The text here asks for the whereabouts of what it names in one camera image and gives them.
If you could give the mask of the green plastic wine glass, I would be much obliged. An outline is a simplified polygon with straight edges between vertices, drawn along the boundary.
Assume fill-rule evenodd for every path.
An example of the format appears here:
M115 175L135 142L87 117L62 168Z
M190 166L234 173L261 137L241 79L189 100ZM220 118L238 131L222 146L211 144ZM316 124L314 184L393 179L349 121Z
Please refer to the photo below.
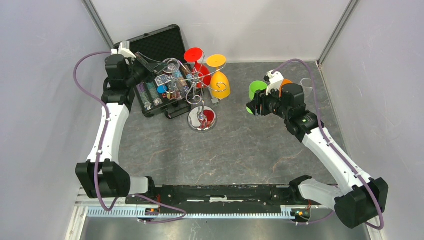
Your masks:
M267 87L268 87L268 85L265 82L259 81L259 80L253 81L249 85L249 93L248 93L249 94L249 102L246 104L246 109L250 114L255 115L255 116L259 116L261 114L263 103L264 103L264 100L265 100L265 95L260 94L258 97L255 97L255 96L256 96L257 91L259 91L260 93L262 93L262 92L265 93L266 90L267 90ZM254 104L256 104L257 108L255 109L255 112L253 112L249 108L251 102L254 102Z

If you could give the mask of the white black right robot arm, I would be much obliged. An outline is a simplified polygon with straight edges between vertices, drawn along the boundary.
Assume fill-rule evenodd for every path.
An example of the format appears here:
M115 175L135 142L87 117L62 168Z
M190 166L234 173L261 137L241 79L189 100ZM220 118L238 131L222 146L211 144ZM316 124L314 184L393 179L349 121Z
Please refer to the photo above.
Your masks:
M300 85L288 83L279 90L258 90L246 107L254 116L273 114L282 118L287 131L318 157L337 183L331 186L308 175L298 177L289 184L288 196L293 203L319 203L350 229L362 224L383 229L387 182L371 177L339 147L321 119L307 110Z

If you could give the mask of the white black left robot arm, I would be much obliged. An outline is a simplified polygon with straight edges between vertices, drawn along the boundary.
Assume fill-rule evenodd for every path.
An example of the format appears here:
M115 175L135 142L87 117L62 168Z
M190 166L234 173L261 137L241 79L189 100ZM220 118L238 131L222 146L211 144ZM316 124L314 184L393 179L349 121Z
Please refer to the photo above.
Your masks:
M91 199L126 197L131 188L130 175L119 166L119 148L124 126L130 115L137 86L158 75L165 63L148 62L140 54L134 57L111 54L104 60L107 77L103 93L96 97L101 104L98 133L90 154L78 163L75 173L82 188Z

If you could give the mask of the orange plastic wine glass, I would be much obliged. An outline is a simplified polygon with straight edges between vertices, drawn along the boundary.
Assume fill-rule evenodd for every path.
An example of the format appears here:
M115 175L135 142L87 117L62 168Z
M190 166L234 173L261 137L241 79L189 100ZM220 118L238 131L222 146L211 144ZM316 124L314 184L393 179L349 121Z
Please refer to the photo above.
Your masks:
M282 83L281 83L281 85L280 85L280 87L279 87L279 97L281 97L282 96L282 94L283 94L283 86L284 85L287 85L287 84L292 84L293 82L291 81L291 80L289 80L289 79L283 79L283 81L282 81Z

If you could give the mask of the clear wine glass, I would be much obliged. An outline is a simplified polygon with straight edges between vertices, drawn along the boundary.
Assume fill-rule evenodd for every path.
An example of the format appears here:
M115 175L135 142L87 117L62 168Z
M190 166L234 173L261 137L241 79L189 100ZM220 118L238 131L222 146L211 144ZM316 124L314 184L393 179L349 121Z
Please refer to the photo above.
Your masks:
M177 72L181 67L181 62L178 59L173 57L167 58L163 60L162 62L165 65L162 71L166 74L173 74Z
M305 97L309 97L311 95L311 93L313 92L314 86L313 86L313 81L310 78L303 78L300 81L300 85L303 89L304 95Z

